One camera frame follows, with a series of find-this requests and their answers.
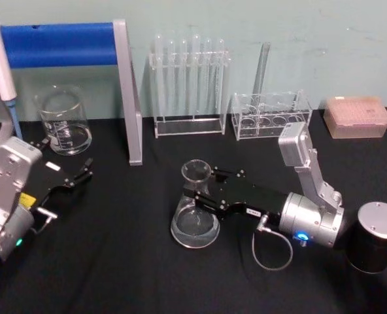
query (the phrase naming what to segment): blue bar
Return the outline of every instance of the blue bar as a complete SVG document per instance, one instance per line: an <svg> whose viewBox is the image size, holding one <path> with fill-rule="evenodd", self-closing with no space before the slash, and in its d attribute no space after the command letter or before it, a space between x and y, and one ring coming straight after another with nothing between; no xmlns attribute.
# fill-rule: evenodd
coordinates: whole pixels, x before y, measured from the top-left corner
<svg viewBox="0 0 387 314"><path fill-rule="evenodd" d="M116 65L112 23L2 26L10 67Z"/></svg>

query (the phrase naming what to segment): pipette tip box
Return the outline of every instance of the pipette tip box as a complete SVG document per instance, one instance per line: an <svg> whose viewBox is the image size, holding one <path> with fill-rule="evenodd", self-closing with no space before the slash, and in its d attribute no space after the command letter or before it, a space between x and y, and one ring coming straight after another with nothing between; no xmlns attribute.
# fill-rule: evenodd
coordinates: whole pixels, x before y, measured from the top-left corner
<svg viewBox="0 0 387 314"><path fill-rule="evenodd" d="M334 97L327 101L324 120L334 139L382 137L387 110L376 96Z"/></svg>

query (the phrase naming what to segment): black tablecloth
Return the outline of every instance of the black tablecloth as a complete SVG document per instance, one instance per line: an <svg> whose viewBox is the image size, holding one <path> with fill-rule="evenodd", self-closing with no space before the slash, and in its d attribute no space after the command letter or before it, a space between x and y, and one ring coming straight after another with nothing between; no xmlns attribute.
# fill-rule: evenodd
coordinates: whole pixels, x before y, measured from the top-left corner
<svg viewBox="0 0 387 314"><path fill-rule="evenodd" d="M40 123L22 126L25 139L41 139ZM342 252L294 241L287 269L260 269L251 218L223 221L205 249L172 238L188 160L243 168L256 184L302 193L277 139L236 141L231 126L224 136L154 139L145 119L143 166L130 167L123 120L92 120L90 128L93 142L81 155L44 153L69 171L92 156L94 176L84 194L52 200L61 218L28 237L0 269L0 313L387 313L378 276L354 271ZM342 193L346 211L387 202L387 131L382 139L333 140L319 111L310 131L324 179Z"/></svg>

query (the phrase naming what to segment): glass beaker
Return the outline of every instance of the glass beaker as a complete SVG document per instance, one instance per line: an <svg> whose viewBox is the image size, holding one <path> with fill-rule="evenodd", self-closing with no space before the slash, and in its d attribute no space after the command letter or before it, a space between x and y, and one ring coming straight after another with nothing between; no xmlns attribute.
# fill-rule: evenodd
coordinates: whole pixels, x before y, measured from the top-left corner
<svg viewBox="0 0 387 314"><path fill-rule="evenodd" d="M208 194L211 167L202 160L190 160L182 166L185 188ZM210 245L220 232L215 215L195 206L195 200L182 195L171 223L173 237L184 247L200 249Z"/></svg>
<svg viewBox="0 0 387 314"><path fill-rule="evenodd" d="M34 97L50 147L60 155L78 154L92 142L82 99L72 85L52 85Z"/></svg>

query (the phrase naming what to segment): cable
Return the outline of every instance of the cable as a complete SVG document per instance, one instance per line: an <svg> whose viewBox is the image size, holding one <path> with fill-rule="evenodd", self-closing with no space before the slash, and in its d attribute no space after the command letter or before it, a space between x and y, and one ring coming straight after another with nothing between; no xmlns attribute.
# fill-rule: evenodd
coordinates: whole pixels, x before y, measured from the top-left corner
<svg viewBox="0 0 387 314"><path fill-rule="evenodd" d="M291 264L292 258L294 257L294 250L292 249L292 244L291 244L290 240L288 240L288 238L285 235L280 234L280 233L275 232L275 231L272 231L272 230L263 230L263 232L269 232L269 233L274 234L274 235L280 237L281 239L285 240L285 242L287 242L287 244L288 244L288 246L290 248L290 252L291 252L290 259L287 261L287 263L285 263L285 265L282 265L281 267L278 267L278 268L270 268L270 267L267 267L267 266L263 265L261 262L259 262L258 257L256 256L256 252L254 250L254 232L253 232L253 236L252 236L252 254L253 254L254 260L264 270L279 271L279 270L283 270L283 269L287 268Z"/></svg>

